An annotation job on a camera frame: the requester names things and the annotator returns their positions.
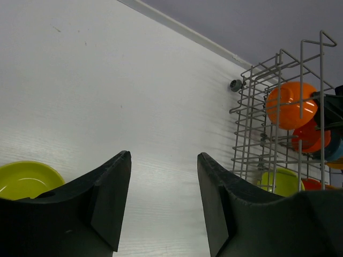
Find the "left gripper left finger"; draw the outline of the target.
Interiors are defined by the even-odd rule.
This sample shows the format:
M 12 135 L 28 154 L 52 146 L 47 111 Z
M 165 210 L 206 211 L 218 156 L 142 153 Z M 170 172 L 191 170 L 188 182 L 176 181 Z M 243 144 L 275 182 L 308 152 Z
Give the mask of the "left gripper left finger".
M 1 256 L 112 256 L 131 177 L 124 150 L 34 199 L 1 199 Z

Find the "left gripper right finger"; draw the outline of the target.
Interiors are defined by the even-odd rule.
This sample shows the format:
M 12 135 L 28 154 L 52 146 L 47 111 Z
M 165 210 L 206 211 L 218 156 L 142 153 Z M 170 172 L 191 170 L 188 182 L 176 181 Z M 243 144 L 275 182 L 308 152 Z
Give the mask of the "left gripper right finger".
M 197 170 L 211 256 L 342 256 L 342 190 L 282 197 L 207 153 Z

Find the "green bowl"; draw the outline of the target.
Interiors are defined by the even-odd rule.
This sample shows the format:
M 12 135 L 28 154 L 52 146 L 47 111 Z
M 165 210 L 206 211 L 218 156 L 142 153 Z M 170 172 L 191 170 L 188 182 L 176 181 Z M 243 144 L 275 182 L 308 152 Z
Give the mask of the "green bowl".
M 1 198 L 34 199 L 65 184 L 52 167 L 36 161 L 19 161 L 1 166 Z
M 305 187 L 302 181 L 299 184 L 298 174 L 286 168 L 277 168 L 265 171 L 257 186 L 265 191 L 280 195 L 283 197 L 292 196 L 293 194 L 304 191 Z

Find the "blue bowl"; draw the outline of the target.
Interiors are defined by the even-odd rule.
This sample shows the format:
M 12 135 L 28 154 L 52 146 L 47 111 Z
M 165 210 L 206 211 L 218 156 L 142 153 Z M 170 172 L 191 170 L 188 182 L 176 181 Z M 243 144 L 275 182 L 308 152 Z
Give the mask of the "blue bowl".
M 340 157 L 342 157 L 342 137 L 338 132 L 331 130 L 330 142 L 324 148 L 324 160 L 332 162 Z

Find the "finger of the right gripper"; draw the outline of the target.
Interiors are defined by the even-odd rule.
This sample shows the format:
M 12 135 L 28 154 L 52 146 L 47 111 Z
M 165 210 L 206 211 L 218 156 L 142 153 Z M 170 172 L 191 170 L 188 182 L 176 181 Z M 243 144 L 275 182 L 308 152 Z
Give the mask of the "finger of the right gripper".
M 342 131 L 342 85 L 334 90 L 335 95 L 324 94 L 324 131 Z M 319 131 L 321 124 L 320 92 L 314 92 L 311 96 L 314 97 L 314 102 L 318 106 L 318 110 L 314 115 L 314 121 L 316 122 L 316 131 Z

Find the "large yellow bowl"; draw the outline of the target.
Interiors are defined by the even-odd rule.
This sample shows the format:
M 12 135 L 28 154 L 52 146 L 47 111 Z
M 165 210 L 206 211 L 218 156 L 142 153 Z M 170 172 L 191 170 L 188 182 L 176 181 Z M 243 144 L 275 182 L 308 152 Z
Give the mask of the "large yellow bowl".
M 333 162 L 326 162 L 326 165 L 332 169 L 342 170 L 343 169 L 343 157 Z

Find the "white orange-bottom bowl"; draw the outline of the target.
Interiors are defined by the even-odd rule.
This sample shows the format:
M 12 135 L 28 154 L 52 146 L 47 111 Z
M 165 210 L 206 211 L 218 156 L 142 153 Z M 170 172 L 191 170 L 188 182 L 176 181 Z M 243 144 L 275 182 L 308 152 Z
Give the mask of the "white orange-bottom bowl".
M 316 88 L 308 83 L 290 81 L 273 89 L 266 100 L 266 113 L 273 124 L 284 130 L 294 130 L 313 119 L 318 110 L 311 99 Z

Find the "small yellow bowl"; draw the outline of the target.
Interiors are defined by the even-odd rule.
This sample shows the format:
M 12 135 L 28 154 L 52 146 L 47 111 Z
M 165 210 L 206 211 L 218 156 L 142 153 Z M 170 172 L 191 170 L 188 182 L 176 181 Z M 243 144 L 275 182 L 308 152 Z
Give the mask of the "small yellow bowl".
M 325 185 L 325 189 L 326 190 L 340 190 L 340 188 L 334 187 L 334 186 L 331 186 L 331 185 Z

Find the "orange bowl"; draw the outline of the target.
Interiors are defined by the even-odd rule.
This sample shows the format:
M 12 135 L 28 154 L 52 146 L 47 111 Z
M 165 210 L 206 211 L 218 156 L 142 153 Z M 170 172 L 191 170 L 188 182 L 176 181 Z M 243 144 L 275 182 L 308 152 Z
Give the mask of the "orange bowl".
M 317 123 L 314 119 L 294 130 L 292 136 L 292 148 L 299 151 L 300 140 L 302 141 L 303 153 L 314 153 L 321 149 L 321 131 L 316 130 Z
M 306 191 L 318 191 L 322 189 L 322 184 L 318 180 L 312 178 L 302 178 L 301 181 Z

